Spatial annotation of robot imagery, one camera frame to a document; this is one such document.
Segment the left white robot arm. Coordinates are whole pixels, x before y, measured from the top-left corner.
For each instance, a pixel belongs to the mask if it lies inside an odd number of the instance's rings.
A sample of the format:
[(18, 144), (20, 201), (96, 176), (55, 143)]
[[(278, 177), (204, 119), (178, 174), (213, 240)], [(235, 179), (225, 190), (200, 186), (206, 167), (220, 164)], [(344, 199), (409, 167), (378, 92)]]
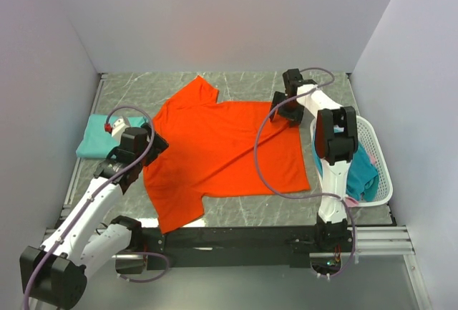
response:
[(143, 168), (167, 147), (151, 124), (122, 131), (118, 146), (96, 167), (86, 192), (60, 227), (39, 247), (27, 246), (20, 255), (23, 309), (29, 309), (30, 299), (72, 309), (89, 278), (113, 255), (146, 253), (138, 220), (121, 215), (101, 235), (94, 232)]

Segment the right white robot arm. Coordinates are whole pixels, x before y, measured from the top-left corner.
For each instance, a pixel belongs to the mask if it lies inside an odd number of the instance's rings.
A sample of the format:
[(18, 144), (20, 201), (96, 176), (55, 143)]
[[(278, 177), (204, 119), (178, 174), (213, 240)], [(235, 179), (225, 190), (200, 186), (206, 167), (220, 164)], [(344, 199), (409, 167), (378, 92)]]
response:
[(345, 208), (349, 168), (359, 148), (356, 110), (332, 100), (299, 69), (283, 73), (284, 92), (276, 92), (269, 119), (276, 115), (298, 125), (308, 110), (314, 117), (311, 133), (314, 151), (321, 162), (321, 203), (315, 224), (314, 243), (323, 252), (352, 239)]

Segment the orange t-shirt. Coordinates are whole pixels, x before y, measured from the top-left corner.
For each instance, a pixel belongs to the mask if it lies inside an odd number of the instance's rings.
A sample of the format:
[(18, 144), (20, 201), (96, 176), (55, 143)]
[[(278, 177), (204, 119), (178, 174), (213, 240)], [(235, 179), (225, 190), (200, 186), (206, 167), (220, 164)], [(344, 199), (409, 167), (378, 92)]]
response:
[(269, 102), (217, 99), (218, 90), (196, 77), (153, 119), (156, 133), (169, 148), (144, 168), (143, 178), (163, 233), (201, 217), (204, 196), (311, 188), (298, 127), (282, 117), (264, 124)]

